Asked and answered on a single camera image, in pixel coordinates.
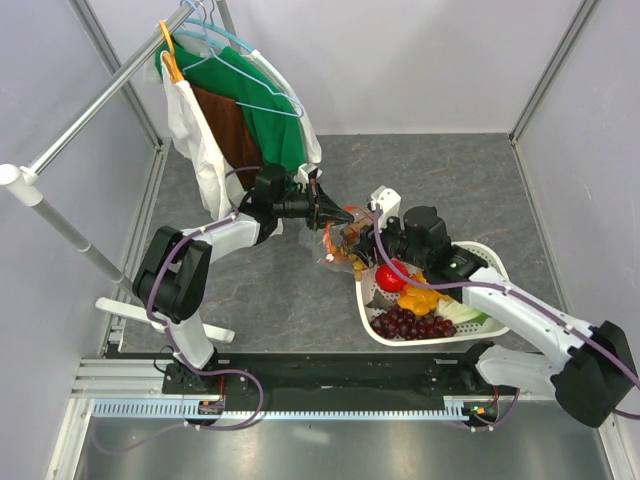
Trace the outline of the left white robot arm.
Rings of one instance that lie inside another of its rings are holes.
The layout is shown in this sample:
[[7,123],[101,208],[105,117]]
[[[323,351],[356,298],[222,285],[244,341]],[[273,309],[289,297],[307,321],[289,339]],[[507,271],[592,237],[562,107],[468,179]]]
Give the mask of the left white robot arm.
[[165,334],[186,367],[185,382],[198,393],[211,392],[220,378],[212,363],[216,349],[199,316],[210,265],[264,242],[281,219],[302,219],[312,231],[354,221],[324,192],[316,167],[302,184],[278,164],[248,169],[257,173],[253,187],[223,218],[189,233],[159,228],[133,281],[133,295],[143,303],[147,319]]

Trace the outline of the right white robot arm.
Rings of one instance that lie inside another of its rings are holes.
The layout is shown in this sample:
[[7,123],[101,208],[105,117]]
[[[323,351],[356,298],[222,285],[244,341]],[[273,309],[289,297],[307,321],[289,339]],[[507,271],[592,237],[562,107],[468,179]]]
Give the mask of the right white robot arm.
[[486,261],[451,242],[433,207],[398,218],[381,201],[370,204],[373,222],[356,248],[370,266],[382,264],[419,291],[439,291],[494,318],[537,348],[530,354],[491,342],[470,348],[458,381],[477,394],[490,385],[552,396],[572,418],[602,426],[639,386],[627,337],[618,325],[595,326],[529,294]]

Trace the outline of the clear zip top bag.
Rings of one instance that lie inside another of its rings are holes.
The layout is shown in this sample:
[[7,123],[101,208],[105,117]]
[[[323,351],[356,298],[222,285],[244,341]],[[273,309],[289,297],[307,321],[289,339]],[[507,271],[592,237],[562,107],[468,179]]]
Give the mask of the clear zip top bag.
[[351,223],[337,225],[328,222],[323,229],[315,231],[303,227],[298,243],[311,253],[317,265],[334,272],[352,274],[355,281],[361,281],[369,267],[353,249],[360,241],[362,230],[372,225],[373,215],[360,206],[347,205],[345,210],[354,218]]

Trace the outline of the brown longan cluster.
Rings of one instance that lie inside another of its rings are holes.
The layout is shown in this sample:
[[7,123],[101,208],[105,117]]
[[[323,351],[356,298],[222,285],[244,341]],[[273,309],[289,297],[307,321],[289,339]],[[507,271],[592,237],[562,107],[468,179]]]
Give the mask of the brown longan cluster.
[[334,266],[339,271],[351,273],[356,282],[360,282],[364,273],[369,269],[369,266],[353,250],[359,239],[357,228],[345,226],[329,248],[333,255]]

